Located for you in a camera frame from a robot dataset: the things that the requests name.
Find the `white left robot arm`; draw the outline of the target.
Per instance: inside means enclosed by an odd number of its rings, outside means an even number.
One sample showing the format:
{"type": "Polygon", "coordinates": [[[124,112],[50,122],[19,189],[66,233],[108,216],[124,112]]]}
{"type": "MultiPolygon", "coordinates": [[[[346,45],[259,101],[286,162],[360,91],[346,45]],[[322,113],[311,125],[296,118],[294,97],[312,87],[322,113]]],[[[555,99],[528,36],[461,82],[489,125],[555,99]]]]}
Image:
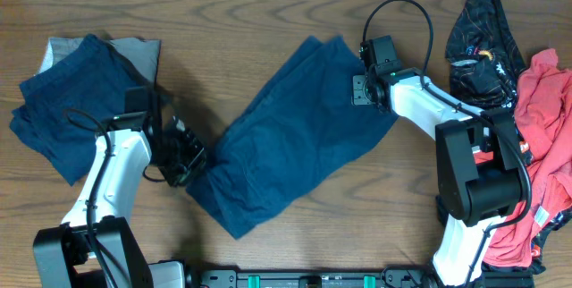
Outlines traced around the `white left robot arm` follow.
{"type": "Polygon", "coordinates": [[[156,166],[162,182],[183,187],[206,161],[204,145],[178,118],[116,115],[96,124],[96,156],[60,225],[38,231],[33,253],[44,287],[189,287],[183,262],[146,261],[130,229],[142,179],[156,166]]]}

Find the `folded grey garment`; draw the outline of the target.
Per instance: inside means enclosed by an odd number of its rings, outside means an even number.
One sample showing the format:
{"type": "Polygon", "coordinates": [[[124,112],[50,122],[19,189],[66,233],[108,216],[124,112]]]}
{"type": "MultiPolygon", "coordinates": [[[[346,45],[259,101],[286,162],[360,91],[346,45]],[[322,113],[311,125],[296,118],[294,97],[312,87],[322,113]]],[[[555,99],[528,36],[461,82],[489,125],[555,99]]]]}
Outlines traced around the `folded grey garment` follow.
{"type": "MultiPolygon", "coordinates": [[[[46,52],[37,74],[45,72],[70,55],[80,46],[82,41],[83,38],[49,38],[46,44],[46,52]]],[[[156,81],[161,49],[160,40],[118,38],[107,40],[106,43],[129,60],[143,77],[151,82],[156,81]]]]}

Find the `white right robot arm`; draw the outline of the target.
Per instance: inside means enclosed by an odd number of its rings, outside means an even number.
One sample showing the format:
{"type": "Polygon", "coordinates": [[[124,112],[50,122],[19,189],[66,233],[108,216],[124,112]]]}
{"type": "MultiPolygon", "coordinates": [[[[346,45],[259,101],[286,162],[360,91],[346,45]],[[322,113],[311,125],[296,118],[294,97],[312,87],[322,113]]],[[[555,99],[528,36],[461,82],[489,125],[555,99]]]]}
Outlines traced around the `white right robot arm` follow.
{"type": "Polygon", "coordinates": [[[482,274],[492,236],[529,204],[530,180],[512,115],[469,106],[434,86],[417,68],[352,77],[351,102],[414,123],[435,142],[438,190],[447,212],[433,255],[435,278],[465,286],[482,274]]]}

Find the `orange red t-shirt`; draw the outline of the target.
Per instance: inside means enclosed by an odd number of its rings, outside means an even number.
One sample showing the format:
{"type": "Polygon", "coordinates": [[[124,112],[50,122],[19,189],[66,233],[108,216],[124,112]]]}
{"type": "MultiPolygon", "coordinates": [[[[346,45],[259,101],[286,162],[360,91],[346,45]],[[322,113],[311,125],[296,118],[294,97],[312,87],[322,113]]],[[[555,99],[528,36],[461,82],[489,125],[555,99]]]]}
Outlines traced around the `orange red t-shirt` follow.
{"type": "Polygon", "coordinates": [[[534,55],[517,83],[517,128],[532,153],[527,167],[532,203],[526,217],[498,229],[484,254],[496,267],[529,267],[532,240],[560,212],[571,207],[571,71],[558,67],[553,48],[534,55]],[[541,229],[534,221],[539,206],[549,213],[541,229]]]}

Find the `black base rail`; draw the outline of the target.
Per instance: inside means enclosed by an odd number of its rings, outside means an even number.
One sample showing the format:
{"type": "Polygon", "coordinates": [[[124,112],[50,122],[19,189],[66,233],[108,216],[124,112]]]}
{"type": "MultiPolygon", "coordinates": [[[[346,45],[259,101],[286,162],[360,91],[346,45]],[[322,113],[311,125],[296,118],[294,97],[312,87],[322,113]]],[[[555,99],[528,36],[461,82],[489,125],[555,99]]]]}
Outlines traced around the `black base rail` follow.
{"type": "Polygon", "coordinates": [[[149,266],[154,287],[194,288],[439,288],[424,267],[387,267],[377,272],[271,272],[210,269],[195,272],[180,261],[149,266]]]}

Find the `black patterned garment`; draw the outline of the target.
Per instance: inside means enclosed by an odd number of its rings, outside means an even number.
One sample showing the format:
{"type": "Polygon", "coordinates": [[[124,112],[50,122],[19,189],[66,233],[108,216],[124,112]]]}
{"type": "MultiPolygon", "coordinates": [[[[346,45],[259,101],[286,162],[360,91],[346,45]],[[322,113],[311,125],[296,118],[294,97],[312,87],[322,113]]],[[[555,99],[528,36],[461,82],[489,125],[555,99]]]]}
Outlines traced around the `black patterned garment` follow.
{"type": "MultiPolygon", "coordinates": [[[[508,108],[514,114],[518,79],[529,69],[531,61],[526,63],[519,52],[501,0],[466,0],[449,36],[445,57],[450,63],[453,97],[482,109],[508,108]]],[[[520,146],[528,167],[533,156],[521,136],[520,146]]],[[[529,267],[496,267],[486,263],[484,267],[505,272],[528,270],[539,275],[545,270],[543,246],[549,233],[570,219],[571,207],[558,213],[548,227],[533,238],[533,261],[529,267]]]]}

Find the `navy blue shorts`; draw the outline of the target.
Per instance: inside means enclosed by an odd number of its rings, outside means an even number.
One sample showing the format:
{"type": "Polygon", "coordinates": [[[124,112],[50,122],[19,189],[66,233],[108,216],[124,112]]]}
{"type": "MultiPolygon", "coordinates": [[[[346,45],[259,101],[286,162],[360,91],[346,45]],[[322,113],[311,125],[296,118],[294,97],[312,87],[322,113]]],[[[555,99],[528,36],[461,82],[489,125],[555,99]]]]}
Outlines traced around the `navy blue shorts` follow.
{"type": "Polygon", "coordinates": [[[397,117],[351,103],[365,70],[342,37],[308,37],[214,145],[187,193],[239,239],[373,149],[397,117]]]}
{"type": "Polygon", "coordinates": [[[156,80],[158,40],[131,38],[136,61],[93,34],[46,71],[20,84],[24,104],[13,110],[10,129],[43,155],[73,185],[88,173],[96,154],[99,122],[124,112],[128,89],[156,80]]]}

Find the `folded navy blue shorts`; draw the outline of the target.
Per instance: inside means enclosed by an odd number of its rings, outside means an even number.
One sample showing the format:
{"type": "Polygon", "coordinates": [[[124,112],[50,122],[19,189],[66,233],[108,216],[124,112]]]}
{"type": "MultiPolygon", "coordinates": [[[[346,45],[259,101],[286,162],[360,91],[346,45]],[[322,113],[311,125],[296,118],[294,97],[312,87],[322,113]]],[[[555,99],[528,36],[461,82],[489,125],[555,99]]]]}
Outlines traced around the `folded navy blue shorts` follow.
{"type": "Polygon", "coordinates": [[[88,173],[96,154],[99,122],[124,112],[128,89],[156,80],[158,40],[131,38],[136,61],[93,34],[46,71],[20,84],[24,104],[13,110],[10,129],[43,155],[73,185],[88,173]]]}

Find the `white garment care label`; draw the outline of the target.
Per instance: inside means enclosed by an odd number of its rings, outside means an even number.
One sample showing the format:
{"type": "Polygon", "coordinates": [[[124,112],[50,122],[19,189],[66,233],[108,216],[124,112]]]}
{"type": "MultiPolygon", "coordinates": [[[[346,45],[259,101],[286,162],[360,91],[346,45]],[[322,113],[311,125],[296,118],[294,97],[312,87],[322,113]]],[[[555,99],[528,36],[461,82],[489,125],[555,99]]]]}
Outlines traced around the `white garment care label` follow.
{"type": "Polygon", "coordinates": [[[549,216],[550,213],[544,209],[543,206],[539,206],[534,215],[534,221],[541,229],[543,229],[545,223],[549,220],[549,216]]]}

